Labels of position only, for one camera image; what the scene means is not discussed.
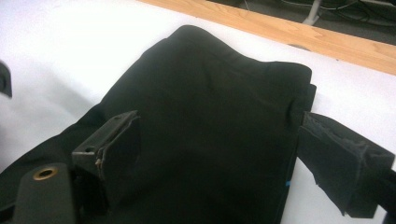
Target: white tabletop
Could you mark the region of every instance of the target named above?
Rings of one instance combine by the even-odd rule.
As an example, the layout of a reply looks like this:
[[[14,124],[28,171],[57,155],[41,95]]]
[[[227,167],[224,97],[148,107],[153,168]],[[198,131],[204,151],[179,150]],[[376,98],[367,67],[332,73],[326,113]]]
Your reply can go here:
[[[0,95],[0,172],[99,103],[139,56],[179,26],[202,27],[263,62],[302,63],[318,87],[312,112],[396,153],[396,77],[132,0],[0,1],[0,60],[13,98]],[[297,160],[283,224],[382,223],[343,217]]]

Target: wooden edge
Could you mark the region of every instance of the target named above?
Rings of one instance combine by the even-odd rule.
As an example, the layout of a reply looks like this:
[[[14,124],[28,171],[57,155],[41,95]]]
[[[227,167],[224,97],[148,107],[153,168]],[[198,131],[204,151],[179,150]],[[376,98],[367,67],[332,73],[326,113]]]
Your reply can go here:
[[[396,46],[205,0],[138,0],[396,76]]]

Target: black garment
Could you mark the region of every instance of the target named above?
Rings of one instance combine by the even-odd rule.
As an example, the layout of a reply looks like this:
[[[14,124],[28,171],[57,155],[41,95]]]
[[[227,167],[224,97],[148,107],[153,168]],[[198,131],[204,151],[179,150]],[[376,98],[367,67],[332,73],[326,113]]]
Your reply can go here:
[[[19,179],[64,162],[106,120],[141,116],[141,155],[120,182],[111,223],[278,223],[310,110],[311,70],[262,63],[208,32],[183,26],[148,49],[103,101],[0,174],[0,208]]]

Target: folded black cloth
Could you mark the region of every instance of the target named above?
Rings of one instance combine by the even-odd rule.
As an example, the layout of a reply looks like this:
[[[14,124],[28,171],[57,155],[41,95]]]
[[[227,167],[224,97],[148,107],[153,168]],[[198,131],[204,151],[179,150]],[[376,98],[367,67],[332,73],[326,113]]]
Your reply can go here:
[[[111,223],[279,223],[310,110],[311,70],[249,59],[193,26],[148,49],[102,102],[0,174],[0,209],[21,177],[62,162],[108,119],[141,116],[141,154]]]

